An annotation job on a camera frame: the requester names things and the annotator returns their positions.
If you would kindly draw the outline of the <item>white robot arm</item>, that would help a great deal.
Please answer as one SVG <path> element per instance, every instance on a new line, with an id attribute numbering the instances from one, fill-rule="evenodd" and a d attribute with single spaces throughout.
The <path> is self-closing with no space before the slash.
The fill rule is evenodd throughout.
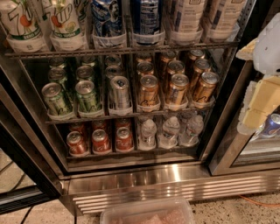
<path id="1" fill-rule="evenodd" d="M 263 74 L 249 83 L 238 118 L 238 132 L 251 136 L 280 105 L 280 13 L 236 57 L 252 60 L 254 69 Z"/>

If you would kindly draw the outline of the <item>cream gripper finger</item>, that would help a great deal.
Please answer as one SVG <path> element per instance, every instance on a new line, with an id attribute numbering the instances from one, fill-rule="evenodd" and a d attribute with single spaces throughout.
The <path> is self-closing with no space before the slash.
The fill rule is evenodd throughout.
<path id="1" fill-rule="evenodd" d="M 258 82 L 251 81 L 247 87 L 243 107 L 239 114 L 238 132 L 243 135 L 252 135 L 279 105 L 279 76 L 270 76 Z"/>
<path id="2" fill-rule="evenodd" d="M 235 57 L 239 60 L 252 60 L 253 59 L 253 51 L 256 47 L 256 38 L 251 40 L 247 45 L 245 45 L 242 49 L 240 49 Z"/>

